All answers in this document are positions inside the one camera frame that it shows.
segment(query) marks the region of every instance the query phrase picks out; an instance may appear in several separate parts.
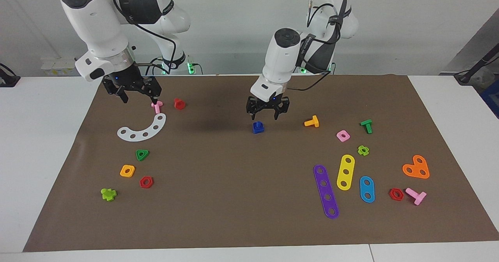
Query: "white curved strip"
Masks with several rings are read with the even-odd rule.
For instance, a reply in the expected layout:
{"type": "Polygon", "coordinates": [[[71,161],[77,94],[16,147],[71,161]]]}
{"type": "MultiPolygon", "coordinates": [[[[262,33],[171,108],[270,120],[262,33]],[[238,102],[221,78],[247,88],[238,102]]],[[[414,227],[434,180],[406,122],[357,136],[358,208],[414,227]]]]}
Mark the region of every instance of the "white curved strip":
{"type": "Polygon", "coordinates": [[[118,130],[118,136],[119,138],[130,142],[144,141],[160,132],[165,123],[166,115],[163,113],[159,113],[154,116],[153,123],[145,130],[132,131],[129,127],[122,127],[118,130]]]}

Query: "purple strip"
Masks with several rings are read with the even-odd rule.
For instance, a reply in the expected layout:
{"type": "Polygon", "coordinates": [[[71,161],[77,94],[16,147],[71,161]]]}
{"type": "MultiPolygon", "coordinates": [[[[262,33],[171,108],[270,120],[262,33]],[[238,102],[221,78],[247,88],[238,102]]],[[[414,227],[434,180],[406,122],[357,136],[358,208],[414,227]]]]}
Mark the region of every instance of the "purple strip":
{"type": "Polygon", "coordinates": [[[334,198],[326,168],[321,165],[314,166],[313,173],[315,175],[315,182],[317,182],[317,189],[319,189],[322,207],[324,207],[324,214],[329,219],[337,218],[340,215],[340,210],[338,209],[338,205],[336,205],[336,199],[334,198]]]}

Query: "red hexagonal nut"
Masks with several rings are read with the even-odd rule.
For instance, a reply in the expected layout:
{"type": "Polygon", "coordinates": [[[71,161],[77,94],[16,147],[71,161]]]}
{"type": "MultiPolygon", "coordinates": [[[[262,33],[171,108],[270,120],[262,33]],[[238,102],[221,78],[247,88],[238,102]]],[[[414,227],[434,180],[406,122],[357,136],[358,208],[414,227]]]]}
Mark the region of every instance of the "red hexagonal nut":
{"type": "Polygon", "coordinates": [[[186,103],[182,99],[176,98],[173,99],[173,106],[175,109],[182,110],[186,107],[186,103]]]}
{"type": "Polygon", "coordinates": [[[398,202],[400,202],[404,198],[404,193],[401,189],[393,188],[390,190],[390,197],[392,198],[392,200],[397,200],[398,202]]]}
{"type": "Polygon", "coordinates": [[[149,189],[154,184],[153,177],[144,176],[140,180],[140,187],[144,189],[149,189]]]}

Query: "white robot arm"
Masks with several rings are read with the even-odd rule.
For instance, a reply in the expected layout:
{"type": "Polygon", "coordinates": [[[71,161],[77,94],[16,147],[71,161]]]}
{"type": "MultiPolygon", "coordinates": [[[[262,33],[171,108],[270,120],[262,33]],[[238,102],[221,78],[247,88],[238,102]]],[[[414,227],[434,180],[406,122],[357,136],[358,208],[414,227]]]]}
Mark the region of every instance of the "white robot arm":
{"type": "Polygon", "coordinates": [[[274,109],[274,118],[286,113],[289,98],[282,97],[296,67],[312,73],[328,74],[336,42],[351,38],[358,28],[349,0],[310,0],[319,4],[310,15],[307,28],[298,32],[290,28],[279,29],[271,39],[262,75],[251,87],[255,97],[248,97],[246,111],[255,118],[263,109],[274,109]]]}
{"type": "Polygon", "coordinates": [[[191,20],[173,0],[61,0],[64,12],[88,52],[76,61],[87,81],[104,77],[109,94],[128,101],[125,91],[148,95],[153,103],[161,94],[154,77],[143,78],[128,39],[120,29],[120,18],[145,31],[160,47],[167,72],[176,70],[186,56],[173,33],[187,31],[191,20]]]}

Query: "green flower-shaped nut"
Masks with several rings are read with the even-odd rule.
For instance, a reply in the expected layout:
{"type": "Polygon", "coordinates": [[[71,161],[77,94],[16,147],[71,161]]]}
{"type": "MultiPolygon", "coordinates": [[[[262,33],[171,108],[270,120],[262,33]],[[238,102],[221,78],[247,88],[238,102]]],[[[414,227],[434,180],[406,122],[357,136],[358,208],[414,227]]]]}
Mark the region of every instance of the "green flower-shaped nut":
{"type": "Polygon", "coordinates": [[[365,157],[365,156],[369,155],[369,148],[367,148],[364,145],[360,145],[359,150],[357,152],[359,153],[359,155],[362,155],[365,157]]]}
{"type": "Polygon", "coordinates": [[[112,202],[117,194],[116,190],[105,188],[100,190],[100,193],[102,194],[102,200],[107,200],[108,202],[112,202]]]}

